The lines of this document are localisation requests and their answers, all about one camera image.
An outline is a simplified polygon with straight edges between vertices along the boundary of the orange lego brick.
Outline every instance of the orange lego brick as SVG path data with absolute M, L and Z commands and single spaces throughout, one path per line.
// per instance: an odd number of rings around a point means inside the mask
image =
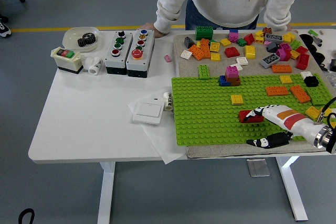
M 269 97 L 277 95 L 288 95 L 288 90 L 285 86 L 266 87 L 266 93 Z
M 203 52 L 203 59 L 211 59 L 211 53 L 208 45 L 201 44 L 201 51 Z
M 193 56 L 197 60 L 202 60 L 203 59 L 204 53 L 196 45 L 193 45 L 191 48 L 189 48 L 189 52 L 192 52 Z
M 290 87 L 290 92 L 298 99 L 300 103 L 306 103 L 310 101 L 310 97 L 307 93 L 303 90 L 300 85 Z
M 273 73 L 292 73 L 290 65 L 272 65 Z

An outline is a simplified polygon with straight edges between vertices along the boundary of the red lego brick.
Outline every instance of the red lego brick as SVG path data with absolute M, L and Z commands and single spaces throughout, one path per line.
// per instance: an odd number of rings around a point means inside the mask
M 303 46 L 299 46 L 297 49 L 296 49 L 296 52 L 299 52 L 300 54 L 305 54 L 306 52 L 308 52 L 308 49 L 303 47 Z
M 310 101 L 310 97 L 307 93 L 303 90 L 300 85 L 290 87 L 290 92 L 298 99 L 300 103 L 306 103 Z
M 308 62 L 309 62 L 309 55 L 300 54 L 298 63 L 296 64 L 296 68 L 305 70 L 308 66 Z
M 289 94 L 285 86 L 266 87 L 266 93 L 269 97 Z
M 273 73 L 292 73 L 290 65 L 272 65 Z
M 189 48 L 189 52 L 192 52 L 193 56 L 197 60 L 202 60 L 203 59 L 204 53 L 198 47 L 196 47 L 196 45 L 193 45 L 191 48 Z
M 225 53 L 225 55 L 226 55 L 227 58 L 236 57 L 236 56 L 240 55 L 240 53 L 238 52 L 237 48 L 235 48 L 235 47 L 227 47 L 227 48 L 225 48 L 224 53 Z
M 244 37 L 244 41 L 246 41 L 246 45 L 251 45 L 254 42 L 253 34 L 248 34 Z
M 253 116 L 252 118 L 249 118 L 246 122 L 244 122 L 244 118 L 247 116 L 248 113 L 250 113 L 251 110 L 241 110 L 238 113 L 239 121 L 241 123 L 261 123 L 264 121 L 264 117 L 261 115 Z

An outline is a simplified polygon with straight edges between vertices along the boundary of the green lego baseplate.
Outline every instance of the green lego baseplate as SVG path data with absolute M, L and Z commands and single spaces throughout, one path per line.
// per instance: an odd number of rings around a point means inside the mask
M 266 119 L 262 123 L 240 123 L 238 113 L 240 110 L 279 104 L 305 114 L 313 104 L 299 103 L 289 91 L 291 86 L 301 85 L 307 93 L 313 91 L 323 105 L 332 99 L 318 74 L 314 74 L 320 82 L 316 88 L 308 88 L 300 74 L 286 75 L 291 77 L 293 83 L 282 84 L 279 75 L 240 76 L 242 83 L 235 87 L 220 87 L 219 77 L 211 77 L 209 80 L 197 77 L 172 78 L 177 144 L 242 144 L 248 139 L 258 139 L 283 131 Z M 268 86 L 285 86 L 289 95 L 269 97 L 265 91 Z M 232 105 L 231 95 L 238 94 L 242 95 L 244 104 Z M 294 140 L 302 141 L 304 138 L 295 137 Z

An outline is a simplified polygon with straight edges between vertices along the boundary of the yellow lego brick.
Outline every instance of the yellow lego brick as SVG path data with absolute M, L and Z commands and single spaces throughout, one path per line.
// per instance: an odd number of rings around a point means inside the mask
M 299 52 L 296 52 L 295 50 L 291 50 L 290 51 L 290 54 L 291 54 L 291 58 L 293 60 L 296 60 L 299 56 L 300 56 L 300 53 Z
M 212 52 L 211 53 L 211 59 L 210 59 L 210 61 L 220 61 L 221 59 L 221 57 L 220 57 L 221 55 L 219 54 L 219 53 L 217 53 L 217 52 Z
M 243 105 L 243 97 L 240 94 L 231 95 L 231 104 L 232 105 Z
M 254 46 L 245 46 L 245 57 L 247 59 L 256 58 L 256 48 Z
M 263 44 L 264 43 L 264 38 L 263 37 L 256 37 L 255 43 L 260 43 L 260 44 Z
M 295 35 L 292 33 L 286 33 L 285 35 L 288 35 L 290 37 L 290 42 L 293 42 L 295 40 Z
M 231 45 L 231 41 L 229 41 L 227 38 L 222 39 L 220 41 L 220 43 L 223 45 L 223 47 L 227 47 L 227 46 Z
M 218 42 L 211 42 L 210 43 L 210 51 L 211 52 L 219 52 L 219 43 Z
M 309 109 L 306 110 L 306 115 L 316 120 L 319 117 L 320 111 L 315 107 L 311 106 Z
M 292 79 L 290 78 L 290 76 L 280 76 L 280 81 L 282 84 L 291 84 Z
M 256 35 L 256 37 L 263 37 L 264 36 L 264 33 L 263 33 L 263 31 L 257 31 L 256 33 L 255 33 L 255 35 Z
M 291 40 L 290 36 L 287 35 L 287 34 L 282 36 L 282 41 L 283 41 L 283 43 L 288 43 L 288 44 L 292 43 L 292 40 Z

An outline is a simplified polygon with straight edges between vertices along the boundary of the lego brick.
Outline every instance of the lego brick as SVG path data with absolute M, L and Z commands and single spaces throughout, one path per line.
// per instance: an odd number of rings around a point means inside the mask
M 229 41 L 227 38 L 220 40 L 220 43 L 222 44 L 223 47 L 231 45 L 231 41 Z
M 278 51 L 278 46 L 275 42 L 271 41 L 270 44 L 267 45 L 266 47 L 266 51 L 270 52 L 270 53 L 276 53 Z
M 225 48 L 224 53 L 225 53 L 227 58 L 240 56 L 240 53 L 238 52 L 237 48 L 235 48 L 235 47 Z
M 305 70 L 309 63 L 309 55 L 300 54 L 296 68 Z
M 282 84 L 291 84 L 293 83 L 292 79 L 290 78 L 290 76 L 280 76 L 280 81 Z
M 290 92 L 298 99 L 300 103 L 306 103 L 310 101 L 310 97 L 307 93 L 303 90 L 300 85 L 290 87 Z
M 319 117 L 320 111 L 315 107 L 311 106 L 309 109 L 306 110 L 306 115 L 314 121 Z
M 301 46 L 301 42 L 296 39 L 293 40 L 292 43 L 290 44 L 290 47 L 292 48 L 292 50 L 298 49 L 299 46 Z
M 314 30 L 312 30 L 312 29 L 310 29 L 310 30 L 308 31 L 308 33 L 309 33 L 310 35 L 315 36 L 315 37 L 318 37 L 318 36 L 319 36 L 319 35 L 318 35 Z
M 250 112 L 251 110 L 240 110 L 240 112 L 238 113 L 238 118 L 239 118 L 240 123 L 262 123 L 264 121 L 263 116 L 256 115 L 256 116 L 253 116 L 252 118 L 249 118 L 247 121 L 244 122 L 244 118 Z
M 282 35 L 265 34 L 265 40 L 275 42 L 276 44 L 281 44 L 282 43 Z
M 239 63 L 232 64 L 232 65 L 230 65 L 230 67 L 236 67 L 238 71 L 242 71 L 242 69 L 243 69 Z
M 237 44 L 240 46 L 240 47 L 245 47 L 246 46 L 246 41 L 242 38 L 238 39 L 237 40 Z
M 166 60 L 166 62 L 172 62 L 172 59 L 169 57 L 169 55 L 165 55 L 164 59 Z
M 260 44 L 262 44 L 262 43 L 264 43 L 264 38 L 263 37 L 256 37 L 256 39 L 255 39 L 255 43 L 260 43 Z
M 219 53 L 217 53 L 217 52 L 212 52 L 211 53 L 211 59 L 210 59 L 210 61 L 220 61 L 221 59 L 221 57 L 220 57 L 221 55 L 219 54 Z
M 191 48 L 194 44 L 195 42 L 189 37 L 184 38 L 184 45 L 187 47 L 187 49 Z
M 209 45 L 201 44 L 201 51 L 203 52 L 203 59 L 211 59 Z
M 320 87 L 321 81 L 320 85 L 316 88 L 306 88 L 307 95 L 309 95 L 311 104 L 314 106 L 324 106 L 332 99 L 328 90 L 325 87 Z
M 289 94 L 285 86 L 266 87 L 266 93 L 269 97 Z
M 295 51 L 300 54 L 305 54 L 306 52 L 308 52 L 308 49 L 303 46 L 299 46 Z
M 231 82 L 226 81 L 226 77 L 225 76 L 219 76 L 219 85 L 221 87 L 228 87 L 231 86 Z
M 292 73 L 290 65 L 272 65 L 273 73 Z
M 226 78 L 237 78 L 239 76 L 237 67 L 226 67 L 225 76 Z
M 212 36 L 214 34 L 214 30 L 212 26 L 196 26 L 195 31 L 195 39 L 201 40 L 204 39 L 212 39 Z
M 291 59 L 296 60 L 300 56 L 300 53 L 296 52 L 295 50 L 291 50 L 290 55 L 291 55 L 290 56 Z
M 211 42 L 210 43 L 210 51 L 211 52 L 218 52 L 219 51 L 219 43 Z
M 302 79 L 304 80 L 307 76 L 313 76 L 310 71 L 301 72 L 300 75 L 302 76 Z
M 326 104 L 332 96 L 321 78 L 317 74 L 314 76 L 317 76 L 320 85 L 307 89 L 316 89 L 317 95 Z M 295 84 L 304 85 L 301 75 L 290 74 L 290 77 Z M 262 138 L 283 130 L 267 120 L 242 124 L 237 117 L 240 110 L 251 110 L 265 104 L 283 104 L 304 113 L 311 106 L 311 103 L 300 104 L 294 95 L 267 96 L 263 92 L 267 86 L 280 85 L 277 75 L 240 78 L 242 85 L 222 88 L 218 86 L 219 77 L 210 77 L 209 80 L 199 80 L 198 77 L 172 78 L 178 145 L 245 144 L 247 139 Z M 232 105 L 232 94 L 242 95 L 244 104 Z M 294 140 L 304 141 L 303 137 L 294 137 Z
M 208 80 L 210 78 L 209 67 L 207 65 L 199 65 L 198 73 L 200 75 L 200 80 Z
M 181 58 L 183 59 L 186 59 L 186 60 L 189 60 L 191 55 L 193 55 L 192 52 L 189 52 L 187 50 L 184 50 L 182 53 L 181 53 Z
M 189 52 L 191 52 L 197 60 L 202 60 L 203 59 L 204 53 L 198 47 L 196 47 L 195 45 L 193 45 L 191 48 L 189 48 Z
M 254 46 L 245 46 L 245 57 L 247 59 L 256 58 L 256 48 Z
M 243 97 L 240 94 L 231 95 L 231 104 L 232 105 L 243 105 Z
M 236 61 L 241 66 L 248 65 L 248 61 L 247 61 L 246 57 L 238 57 L 238 58 L 236 58 Z
M 316 78 L 316 76 L 307 76 L 307 77 L 305 77 L 304 82 L 305 82 L 306 86 L 309 87 L 309 88 L 317 87 L 320 84 L 320 82 Z
M 257 31 L 256 33 L 255 33 L 255 35 L 256 35 L 256 37 L 263 37 L 264 36 L 264 33 L 263 33 L 263 31 Z
M 262 33 L 264 34 L 264 36 L 266 34 L 272 34 L 273 33 L 272 28 L 264 27 L 262 30 L 263 30 Z

